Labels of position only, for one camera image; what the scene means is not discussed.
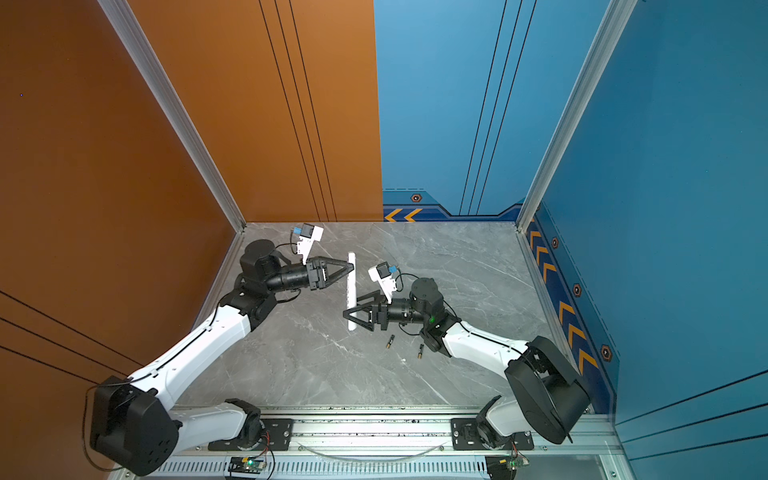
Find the black cable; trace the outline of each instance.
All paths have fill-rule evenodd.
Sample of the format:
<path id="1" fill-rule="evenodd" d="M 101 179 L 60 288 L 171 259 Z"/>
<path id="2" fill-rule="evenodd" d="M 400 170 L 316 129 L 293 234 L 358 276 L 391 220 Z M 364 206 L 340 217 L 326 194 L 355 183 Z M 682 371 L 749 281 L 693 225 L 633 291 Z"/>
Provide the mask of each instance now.
<path id="1" fill-rule="evenodd" d="M 400 327 L 400 329 L 402 330 L 402 332 L 403 332 L 403 333 L 405 333 L 406 335 L 410 335 L 410 336 L 419 336 L 419 334 L 418 334 L 418 333 L 409 333 L 409 332 L 407 332 L 407 331 L 406 331 L 406 329 L 402 328 L 402 325 L 400 325 L 399 323 L 397 324 L 397 326 L 399 326 L 399 327 Z"/>
<path id="2" fill-rule="evenodd" d="M 403 276 L 403 275 L 405 275 L 405 276 L 412 276 L 415 279 L 420 278 L 420 277 L 414 275 L 413 273 L 403 273 L 403 272 L 400 271 L 400 269 L 397 269 L 397 276 L 395 277 L 395 289 L 396 289 L 395 291 L 396 292 L 402 292 L 402 289 L 404 287 L 403 284 L 402 284 L 402 280 L 400 280 L 400 290 L 397 290 L 397 280 L 399 280 L 400 277 Z"/>
<path id="3" fill-rule="evenodd" d="M 26 307 L 27 307 L 27 308 L 29 308 L 30 310 L 33 310 L 33 311 L 35 311 L 35 312 L 37 312 L 37 313 L 39 313 L 39 314 L 43 315 L 45 318 L 47 318 L 47 319 L 49 319 L 49 320 L 53 320 L 54 322 L 58 323 L 59 325 L 61 325 L 61 326 L 63 326 L 63 327 L 66 327 L 66 328 L 68 328 L 68 329 L 72 330 L 73 332 L 77 333 L 78 335 L 80 335 L 80 336 L 84 336 L 85 338 L 89 339 L 90 341 L 92 341 L 92 342 L 94 342 L 94 343 L 98 343 L 99 345 L 103 346 L 105 349 L 107 349 L 107 350 L 109 350 L 109 351 L 111 351 L 111 352 L 117 353 L 119 356 L 121 356 L 121 357 L 123 357 L 123 358 L 125 358 L 125 359 L 129 359 L 130 361 L 132 361 L 133 363 L 135 363 L 135 364 L 137 364 L 137 365 L 142 365 L 142 363 L 141 363 L 141 362 L 137 362 L 136 360 L 132 359 L 130 356 L 126 356 L 126 355 L 123 355 L 122 353 L 118 352 L 117 350 L 109 348 L 109 347 L 108 347 L 108 346 L 106 346 L 105 344 L 103 344 L 103 343 L 99 342 L 99 341 L 98 341 L 98 340 L 96 340 L 96 339 L 92 339 L 90 336 L 88 336 L 88 335 L 85 335 L 84 333 L 82 333 L 82 332 L 80 332 L 80 331 L 78 331 L 78 330 L 76 330 L 76 329 L 74 329 L 74 328 L 70 327 L 70 326 L 69 326 L 69 325 L 67 325 L 66 323 L 64 323 L 64 322 L 62 322 L 62 321 L 60 321 L 60 320 L 56 320 L 54 317 L 52 317 L 52 316 L 48 315 L 47 313 L 43 313 L 43 312 L 41 312 L 40 310 L 38 310 L 38 309 L 34 308 L 32 305 L 29 305 L 28 303 L 24 303 L 24 302 L 22 302 L 21 300 L 19 300 L 19 299 L 18 299 L 18 298 L 16 298 L 15 296 L 12 296 L 12 295 L 8 295 L 6 292 L 3 292 L 2 290 L 0 290 L 0 293 L 1 293 L 1 294 L 3 294 L 3 295 L 5 295 L 5 296 L 7 296 L 9 299 L 13 300 L 14 302 L 16 302 L 16 303 L 19 303 L 19 304 L 21 304 L 21 305 L 23 305 L 23 306 L 26 306 Z"/>
<path id="4" fill-rule="evenodd" d="M 292 229 L 290 229 L 290 237 L 288 237 L 288 244 L 289 244 L 289 245 L 296 245 L 296 251 L 295 251 L 295 252 L 293 251 L 293 247 L 291 247 L 291 248 L 290 248 L 290 251 L 291 251 L 291 253 L 293 253 L 294 255 L 298 255 L 298 254 L 299 254 L 299 248 L 298 248 L 298 244 L 297 244 L 296 242 L 294 242 L 294 241 L 293 241 L 293 228 L 292 228 Z"/>
<path id="5" fill-rule="evenodd" d="M 269 452 L 272 454 L 272 471 L 270 472 L 270 476 L 266 477 L 266 480 L 270 480 L 270 478 L 272 478 L 272 474 L 275 472 L 275 467 L 277 467 L 277 460 L 275 460 L 275 452 L 273 452 L 272 449 L 270 449 Z"/>
<path id="6" fill-rule="evenodd" d="M 219 301 L 218 301 L 218 302 L 216 302 L 216 309 L 214 310 L 214 316 L 213 316 L 213 317 L 210 319 L 210 323 L 208 324 L 208 326 L 209 326 L 209 327 L 211 327 L 211 326 L 213 326 L 213 325 L 214 325 L 214 322 L 216 321 L 216 315 L 218 315 L 218 314 L 219 314 L 219 305 L 221 304 L 221 300 L 224 300 L 224 298 L 225 298 L 227 295 L 224 295 L 224 296 L 222 296 L 222 297 L 219 299 Z M 200 333 L 198 333 L 196 337 L 194 337 L 192 340 L 190 340 L 190 341 L 189 341 L 189 343 L 188 343 L 187 345 L 185 345 L 185 346 L 181 347 L 181 350 L 179 350 L 178 352 L 176 352 L 176 353 L 174 354 L 174 356 L 172 356 L 171 358 L 169 358 L 168 360 L 166 360 L 165 362 L 163 362 L 163 364 L 162 364 L 162 365 L 160 365 L 160 366 L 158 366 L 158 367 L 157 367 L 155 370 L 159 370 L 159 369 L 163 368 L 164 366 L 166 366 L 166 365 L 167 365 L 167 364 L 168 364 L 168 363 L 169 363 L 171 360 L 173 360 L 173 359 L 175 359 L 176 357 L 178 357 L 178 356 L 179 356 L 179 355 L 180 355 L 180 354 L 181 354 L 181 353 L 182 353 L 184 350 L 186 350 L 186 349 L 187 349 L 187 347 L 188 347 L 188 346 L 190 346 L 190 345 L 192 345 L 193 343 L 195 343 L 195 341 L 196 341 L 197 339 L 199 339 L 200 337 L 202 337 L 202 336 L 203 336 L 203 334 L 205 334 L 205 332 L 208 332 L 208 331 L 209 331 L 208 329 L 203 329 L 202 331 L 200 331 Z"/>
<path id="7" fill-rule="evenodd" d="M 122 468 L 123 468 L 123 467 L 115 467 L 115 468 L 104 468 L 104 467 L 100 467 L 100 466 L 96 465 L 96 463 L 93 461 L 93 459 L 91 458 L 91 456 L 88 454 L 88 449 L 87 449 L 87 448 L 85 448 L 85 417 L 86 417 L 86 416 L 87 416 L 87 414 L 88 414 L 88 393 L 89 393 L 91 390 L 93 390 L 93 389 L 97 389 L 97 388 L 99 388 L 100 386 L 122 386 L 122 385 L 130 385 L 131 383 L 134 383 L 134 382 L 138 382 L 139 380 L 143 380 L 143 379 L 146 379 L 146 378 L 147 378 L 148 376 L 150 376 L 150 375 L 152 375 L 152 372 L 149 372 L 147 375 L 145 375 L 145 376 L 143 376 L 143 377 L 141 377 L 141 378 L 139 378 L 139 379 L 131 380 L 130 382 L 123 382 L 123 383 L 110 383 L 110 384 L 107 384 L 107 385 L 101 385 L 101 384 L 99 384 L 99 385 L 90 386 L 90 387 L 88 387 L 88 388 L 85 390 L 85 403 L 84 403 L 84 405 L 83 405 L 83 422 L 82 422 L 82 425 L 81 425 L 81 431 L 80 431 L 80 432 L 81 432 L 81 437 L 80 437 L 80 440 L 81 440 L 81 445 L 82 445 L 82 447 L 83 447 L 83 455 L 85 455 L 85 459 L 86 459 L 86 460 L 88 460 L 88 463 L 90 463 L 90 464 L 91 464 L 91 466 L 92 466 L 93 468 L 96 468 L 97 470 L 99 470 L 99 471 L 101 471 L 101 472 L 116 472 L 117 470 L 122 470 Z"/>
<path id="8" fill-rule="evenodd" d="M 291 290 L 291 292 L 298 292 L 298 293 L 290 298 L 286 298 L 285 300 L 277 300 L 277 302 L 278 303 L 293 302 L 295 299 L 299 298 L 299 295 L 301 295 L 301 289 Z"/>
<path id="9" fill-rule="evenodd" d="M 294 242 L 289 242 L 289 243 L 281 243 L 281 244 L 279 244 L 279 245 L 275 245 L 275 249 L 274 249 L 274 250 L 272 250 L 272 251 L 275 251 L 275 250 L 277 250 L 277 248 L 278 248 L 278 247 L 284 247 L 284 246 L 286 246 L 286 245 L 296 245 L 296 244 L 295 244 Z M 290 248 L 290 252 L 291 252 L 291 253 L 293 253 L 294 255 L 296 255 L 296 252 L 294 252 L 294 251 L 293 251 L 293 247 L 291 247 L 291 248 Z"/>
<path id="10" fill-rule="evenodd" d="M 454 310 L 452 306 L 448 305 L 448 302 L 446 302 L 445 299 L 443 299 L 442 302 L 445 304 L 445 306 L 447 306 L 449 309 L 451 309 L 451 313 L 453 313 L 453 316 L 458 318 L 458 315 L 456 315 L 456 310 Z"/>

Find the metal vent grille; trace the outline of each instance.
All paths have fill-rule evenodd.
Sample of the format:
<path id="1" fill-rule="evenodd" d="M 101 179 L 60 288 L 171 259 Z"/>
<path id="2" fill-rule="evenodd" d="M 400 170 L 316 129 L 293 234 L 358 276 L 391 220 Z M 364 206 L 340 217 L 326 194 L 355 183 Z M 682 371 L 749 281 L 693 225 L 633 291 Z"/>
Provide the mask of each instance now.
<path id="1" fill-rule="evenodd" d="M 475 455 L 439 456 L 413 462 L 336 462 L 312 458 L 277 457 L 272 480 L 304 480 L 306 478 L 488 478 L 485 458 Z M 151 477 L 226 478 L 229 457 L 175 457 L 165 462 Z M 272 459 L 265 472 L 271 472 Z M 259 475 L 237 475 L 260 478 Z"/>
<path id="2" fill-rule="evenodd" d="M 267 468 L 271 470 L 272 462 Z M 308 477 L 337 477 L 337 478 L 419 478 L 434 477 L 444 478 L 453 475 L 476 474 L 481 478 L 485 474 L 485 459 L 474 457 L 440 458 L 416 460 L 414 462 L 333 462 L 324 460 L 278 460 L 275 466 L 275 474 L 272 478 L 308 478 Z"/>
<path id="3" fill-rule="evenodd" d="M 192 476 L 210 476 L 211 474 L 227 473 L 228 460 L 221 458 L 207 459 L 205 457 L 189 458 L 182 460 L 169 460 L 158 468 L 153 475 L 178 476 L 180 473 L 193 474 Z"/>

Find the gray marble surface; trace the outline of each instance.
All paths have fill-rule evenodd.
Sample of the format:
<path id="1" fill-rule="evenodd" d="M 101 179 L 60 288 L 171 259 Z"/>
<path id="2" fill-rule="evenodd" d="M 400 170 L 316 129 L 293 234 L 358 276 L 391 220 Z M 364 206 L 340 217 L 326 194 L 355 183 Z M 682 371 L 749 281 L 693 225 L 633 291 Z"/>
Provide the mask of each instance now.
<path id="1" fill-rule="evenodd" d="M 367 269 L 384 260 L 402 272 L 435 278 L 445 300 L 473 326 L 512 339 L 551 338 L 511 223 L 323 223 L 313 256 L 357 255 L 358 295 L 378 286 Z M 288 241 L 293 224 L 252 223 L 250 241 Z M 289 247 L 281 247 L 289 259 Z M 226 290 L 240 272 L 229 272 Z M 411 280 L 406 279 L 407 295 Z M 501 376 L 463 359 L 449 359 L 407 336 L 396 324 L 386 332 L 342 318 L 346 282 L 304 290 L 278 305 L 257 330 L 232 346 L 182 395 L 183 406 L 215 405 L 237 397 L 258 406 L 482 406 L 510 395 Z M 418 331 L 415 326 L 409 330 Z M 392 348 L 389 336 L 395 334 Z"/>

